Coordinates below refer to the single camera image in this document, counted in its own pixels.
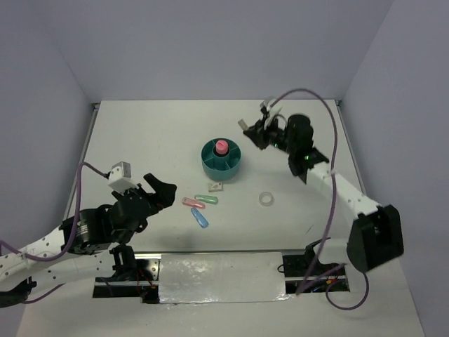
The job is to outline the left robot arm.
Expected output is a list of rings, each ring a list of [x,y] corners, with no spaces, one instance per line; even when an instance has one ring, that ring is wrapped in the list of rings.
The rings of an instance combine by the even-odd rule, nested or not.
[[[150,193],[117,171],[107,178],[114,204],[77,209],[46,236],[1,257],[1,307],[30,304],[32,292],[79,279],[135,276],[138,264],[128,243],[146,229],[149,217],[173,205],[177,187],[150,173],[144,176]]]

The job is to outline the clear tape roll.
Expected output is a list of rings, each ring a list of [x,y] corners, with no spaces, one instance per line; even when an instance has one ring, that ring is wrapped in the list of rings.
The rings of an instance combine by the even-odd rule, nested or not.
[[[271,192],[262,192],[259,195],[258,200],[262,206],[272,206],[274,204],[274,196]]]

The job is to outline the silver foil tape sheet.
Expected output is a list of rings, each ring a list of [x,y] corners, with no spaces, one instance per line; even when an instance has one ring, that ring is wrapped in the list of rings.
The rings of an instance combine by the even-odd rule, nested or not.
[[[279,252],[168,254],[161,257],[159,300],[165,304],[285,300]]]

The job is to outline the green translucent highlighter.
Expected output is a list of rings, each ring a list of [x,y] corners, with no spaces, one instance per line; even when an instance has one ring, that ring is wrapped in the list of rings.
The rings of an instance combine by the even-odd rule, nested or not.
[[[204,195],[204,194],[196,194],[194,196],[194,198],[195,198],[195,200],[198,200],[203,203],[213,204],[213,205],[218,204],[218,198],[214,197],[214,196]]]

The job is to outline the metal front rail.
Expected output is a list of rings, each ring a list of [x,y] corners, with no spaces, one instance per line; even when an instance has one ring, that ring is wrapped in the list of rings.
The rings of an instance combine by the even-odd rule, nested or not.
[[[268,277],[280,282],[282,277],[294,282],[303,279],[315,260],[316,245],[303,251],[218,251],[206,253],[133,253],[112,250],[115,275],[111,282],[134,279],[130,273],[137,270],[151,282],[163,286],[198,284],[218,279]]]

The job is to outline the pink translucent highlighter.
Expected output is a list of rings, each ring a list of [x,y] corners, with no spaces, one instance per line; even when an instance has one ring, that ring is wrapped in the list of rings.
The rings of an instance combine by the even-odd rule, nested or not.
[[[191,199],[188,197],[183,197],[181,200],[182,204],[191,208],[197,208],[197,209],[205,209],[206,205],[196,199]]]

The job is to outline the teal round desk organizer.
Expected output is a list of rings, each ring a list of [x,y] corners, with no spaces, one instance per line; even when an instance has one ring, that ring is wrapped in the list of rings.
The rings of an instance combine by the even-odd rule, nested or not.
[[[220,139],[226,140],[229,144],[229,152],[224,157],[214,154],[215,143]],[[215,181],[232,179],[239,171],[241,149],[233,140],[227,138],[209,140],[201,150],[201,163],[205,174],[210,179]]]

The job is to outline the pink capped crayon tube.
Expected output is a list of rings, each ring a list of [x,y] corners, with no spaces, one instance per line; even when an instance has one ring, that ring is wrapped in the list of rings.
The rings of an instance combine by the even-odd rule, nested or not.
[[[220,139],[215,143],[214,154],[218,157],[224,157],[229,152],[229,144],[226,140]]]

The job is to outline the blue translucent highlighter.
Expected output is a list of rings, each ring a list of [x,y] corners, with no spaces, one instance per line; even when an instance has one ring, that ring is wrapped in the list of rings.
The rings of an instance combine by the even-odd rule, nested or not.
[[[191,208],[191,213],[196,219],[197,223],[201,226],[201,228],[207,228],[209,226],[209,222],[206,220],[200,210],[198,210],[197,208]]]

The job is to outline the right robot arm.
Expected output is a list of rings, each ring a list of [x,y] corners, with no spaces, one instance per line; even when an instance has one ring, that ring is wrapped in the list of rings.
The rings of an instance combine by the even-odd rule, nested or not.
[[[239,121],[239,126],[261,150],[272,145],[287,153],[291,173],[329,198],[330,215],[339,211],[349,226],[346,240],[326,237],[321,251],[306,256],[310,273],[320,275],[330,263],[348,263],[359,272],[369,272],[403,255],[397,208],[381,206],[332,169],[330,160],[314,146],[314,130],[307,116],[290,116],[284,128],[279,128],[276,117],[263,117],[252,126]]]

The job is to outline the grey white eraser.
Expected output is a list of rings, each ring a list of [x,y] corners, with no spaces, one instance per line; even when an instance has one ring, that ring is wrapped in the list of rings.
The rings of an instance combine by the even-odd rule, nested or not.
[[[243,131],[248,129],[248,126],[247,126],[246,122],[243,119],[238,121],[238,125],[241,127],[241,129]]]

